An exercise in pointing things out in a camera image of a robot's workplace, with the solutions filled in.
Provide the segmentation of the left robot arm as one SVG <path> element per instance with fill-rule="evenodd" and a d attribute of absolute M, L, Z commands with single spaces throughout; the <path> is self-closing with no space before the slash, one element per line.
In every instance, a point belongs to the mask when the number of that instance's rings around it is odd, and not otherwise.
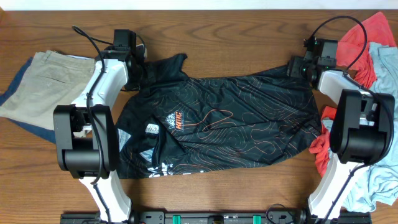
<path fill-rule="evenodd" d="M 89 191 L 96 213 L 66 213 L 60 223 L 139 223 L 116 173 L 119 137 L 111 109 L 119 92 L 142 74 L 144 44 L 111 46 L 99 53 L 82 93 L 53 112 L 57 160 Z"/>

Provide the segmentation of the black orange-patterned jersey shirt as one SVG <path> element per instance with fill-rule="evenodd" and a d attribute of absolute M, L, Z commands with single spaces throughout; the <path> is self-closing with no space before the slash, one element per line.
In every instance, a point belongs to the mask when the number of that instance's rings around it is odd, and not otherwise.
<path fill-rule="evenodd" d="M 321 123 L 308 82 L 281 66 L 191 78 L 186 55 L 147 63 L 149 77 L 116 128 L 121 179 L 271 166 L 308 148 Z"/>

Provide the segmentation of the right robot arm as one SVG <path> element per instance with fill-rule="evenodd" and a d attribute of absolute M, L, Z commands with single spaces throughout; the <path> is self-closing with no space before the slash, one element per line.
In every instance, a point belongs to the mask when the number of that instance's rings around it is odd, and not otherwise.
<path fill-rule="evenodd" d="M 312 223 L 336 223 L 357 180 L 391 149 L 395 99 L 365 88 L 342 70 L 321 67 L 303 57 L 289 60 L 287 75 L 314 84 L 338 105 L 329 138 L 332 157 L 308 198 Z"/>

